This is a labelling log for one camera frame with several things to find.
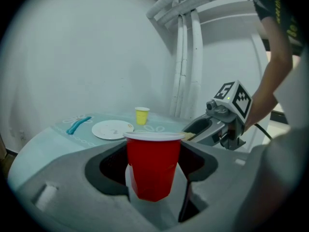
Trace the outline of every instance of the red cup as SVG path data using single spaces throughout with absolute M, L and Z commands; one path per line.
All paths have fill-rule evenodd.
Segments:
M 167 197 L 178 162 L 180 142 L 177 133 L 126 132 L 128 163 L 132 166 L 132 188 L 143 200 Z

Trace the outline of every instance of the white cup rim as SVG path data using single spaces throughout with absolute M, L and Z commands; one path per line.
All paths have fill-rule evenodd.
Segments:
M 147 107 L 141 107 L 141 106 L 139 106 L 139 107 L 136 107 L 135 110 L 143 111 L 143 112 L 148 112 L 150 109 L 147 108 Z
M 124 137 L 142 141 L 164 142 L 177 141 L 184 138 L 180 133 L 165 133 L 165 132 L 125 132 Z

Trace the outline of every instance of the white wall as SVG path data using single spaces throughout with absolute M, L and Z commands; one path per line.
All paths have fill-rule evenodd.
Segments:
M 20 130 L 29 140 L 79 114 L 136 106 L 167 114 L 174 36 L 145 16 L 155 1 L 29 0 L 2 42 L 6 147 L 21 149 Z
M 250 18 L 227 17 L 202 25 L 203 73 L 195 117 L 205 113 L 206 102 L 223 83 L 238 79 L 250 95 L 257 90 L 268 60 L 262 40 Z M 188 48 L 192 49 L 192 30 L 189 31 Z M 191 62 L 192 51 L 189 51 L 188 63 Z M 190 76 L 191 73 L 188 73 L 187 80 L 190 80 Z M 268 121 L 269 116 L 259 124 L 266 129 Z M 244 148 L 250 151 L 253 146 L 262 143 L 264 135 L 252 127 L 241 138 L 247 142 Z

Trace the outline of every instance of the cable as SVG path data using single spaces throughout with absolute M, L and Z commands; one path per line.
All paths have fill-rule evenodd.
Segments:
M 259 124 L 255 124 L 255 126 L 256 126 L 258 129 L 260 129 L 260 130 L 262 131 L 262 133 L 265 134 L 266 137 L 268 137 L 270 140 L 272 140 L 272 137 L 267 133 L 266 130 L 264 130 L 263 127 L 261 127 Z

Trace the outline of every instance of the person's arm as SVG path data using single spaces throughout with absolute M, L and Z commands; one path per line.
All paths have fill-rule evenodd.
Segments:
M 265 17 L 261 22 L 268 36 L 271 56 L 260 86 L 253 95 L 245 131 L 266 117 L 278 104 L 273 93 L 293 67 L 292 49 L 286 33 L 273 17 Z

